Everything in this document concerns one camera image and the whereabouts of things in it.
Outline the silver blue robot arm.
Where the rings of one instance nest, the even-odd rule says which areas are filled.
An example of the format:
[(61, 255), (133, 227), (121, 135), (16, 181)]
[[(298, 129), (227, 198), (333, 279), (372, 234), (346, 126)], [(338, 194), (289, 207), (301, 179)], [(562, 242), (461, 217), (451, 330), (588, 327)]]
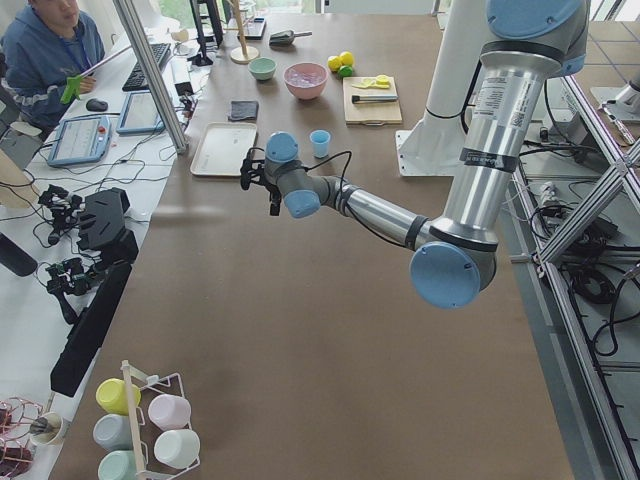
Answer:
[(544, 83), (584, 64), (590, 5), (586, 1), (456, 1), (444, 31), (425, 114), (409, 135), (427, 154), (437, 121), (470, 119), (443, 213), (428, 219), (340, 176), (314, 176), (296, 139), (274, 133), (258, 183), (272, 211), (295, 218), (329, 206), (376, 235), (412, 251), (417, 293), (445, 309), (472, 302), (496, 272), (494, 230)]

